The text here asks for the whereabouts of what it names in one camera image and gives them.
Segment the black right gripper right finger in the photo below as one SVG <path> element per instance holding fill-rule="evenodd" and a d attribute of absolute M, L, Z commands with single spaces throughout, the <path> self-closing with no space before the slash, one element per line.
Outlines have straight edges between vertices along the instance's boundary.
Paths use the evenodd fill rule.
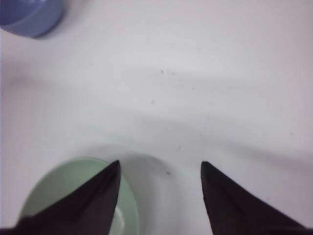
<path fill-rule="evenodd" d="M 307 228 L 255 197 L 209 162 L 201 164 L 203 200 L 214 235 L 311 235 Z"/>

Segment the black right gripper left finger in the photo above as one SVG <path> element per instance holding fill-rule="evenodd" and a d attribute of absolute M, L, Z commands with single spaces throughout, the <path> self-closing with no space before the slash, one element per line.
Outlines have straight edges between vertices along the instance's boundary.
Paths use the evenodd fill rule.
<path fill-rule="evenodd" d="M 107 235 L 117 205 L 121 166 L 114 161 L 75 191 L 2 235 Z"/>

